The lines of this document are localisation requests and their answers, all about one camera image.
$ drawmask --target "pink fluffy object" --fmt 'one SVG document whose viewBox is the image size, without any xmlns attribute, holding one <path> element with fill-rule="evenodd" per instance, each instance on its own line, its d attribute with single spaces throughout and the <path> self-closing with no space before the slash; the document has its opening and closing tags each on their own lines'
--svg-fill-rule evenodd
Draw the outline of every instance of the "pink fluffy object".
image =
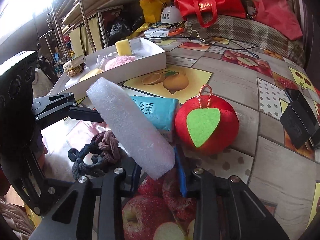
<svg viewBox="0 0 320 240">
<path fill-rule="evenodd" d="M 109 60 L 106 63 L 105 70 L 109 70 L 109 69 L 121 66 L 123 64 L 132 62 L 134 60 L 136 60 L 135 56 L 119 56 L 119 57 L 115 57 L 115 58 Z"/>
</svg>

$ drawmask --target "plaid blanket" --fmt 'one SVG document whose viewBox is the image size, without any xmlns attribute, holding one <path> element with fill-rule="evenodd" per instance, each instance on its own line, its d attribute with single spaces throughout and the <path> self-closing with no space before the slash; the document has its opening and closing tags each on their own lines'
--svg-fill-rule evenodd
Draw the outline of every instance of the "plaid blanket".
<svg viewBox="0 0 320 240">
<path fill-rule="evenodd" d="M 204 22 L 212 19 L 212 13 L 202 13 Z M 185 30 L 191 33 L 193 23 L 198 23 L 196 15 L 189 15 L 185 24 Z M 218 20 L 206 28 L 208 37 L 221 36 L 226 39 L 234 39 L 257 44 L 260 48 L 276 52 L 283 57 L 304 67 L 305 54 L 302 42 L 290 41 L 280 32 L 262 23 L 240 19 L 231 16 L 219 15 Z"/>
</svg>

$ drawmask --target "helmet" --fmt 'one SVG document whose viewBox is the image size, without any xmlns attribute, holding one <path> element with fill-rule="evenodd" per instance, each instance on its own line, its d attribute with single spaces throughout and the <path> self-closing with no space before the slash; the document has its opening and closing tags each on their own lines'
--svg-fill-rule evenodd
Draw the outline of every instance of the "helmet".
<svg viewBox="0 0 320 240">
<path fill-rule="evenodd" d="M 174 24 L 182 22 L 180 11 L 175 6 L 168 6 L 163 9 L 161 14 L 161 23 Z"/>
</svg>

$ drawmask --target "yellow sponge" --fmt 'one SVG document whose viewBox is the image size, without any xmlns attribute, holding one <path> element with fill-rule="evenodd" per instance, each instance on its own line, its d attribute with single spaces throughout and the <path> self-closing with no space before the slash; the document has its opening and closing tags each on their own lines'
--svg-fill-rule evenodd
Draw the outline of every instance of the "yellow sponge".
<svg viewBox="0 0 320 240">
<path fill-rule="evenodd" d="M 119 56 L 131 56 L 132 51 L 129 40 L 122 40 L 116 42 L 116 49 Z"/>
<path fill-rule="evenodd" d="M 100 73 L 102 73 L 103 70 L 102 69 L 98 69 L 98 68 L 95 68 L 93 70 L 91 70 L 89 73 L 87 73 L 86 75 L 84 75 L 82 78 L 80 78 L 79 82 L 83 81 L 83 80 L 86 80 L 90 77 L 93 77 L 95 75 L 98 75 Z"/>
</svg>

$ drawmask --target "blue package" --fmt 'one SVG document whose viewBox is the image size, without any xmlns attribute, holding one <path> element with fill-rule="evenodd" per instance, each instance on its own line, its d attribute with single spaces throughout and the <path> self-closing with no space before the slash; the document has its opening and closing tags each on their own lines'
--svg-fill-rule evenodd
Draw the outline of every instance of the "blue package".
<svg viewBox="0 0 320 240">
<path fill-rule="evenodd" d="M 174 98 L 131 96 L 139 109 L 168 141 L 173 141 L 174 118 L 179 100 Z"/>
</svg>

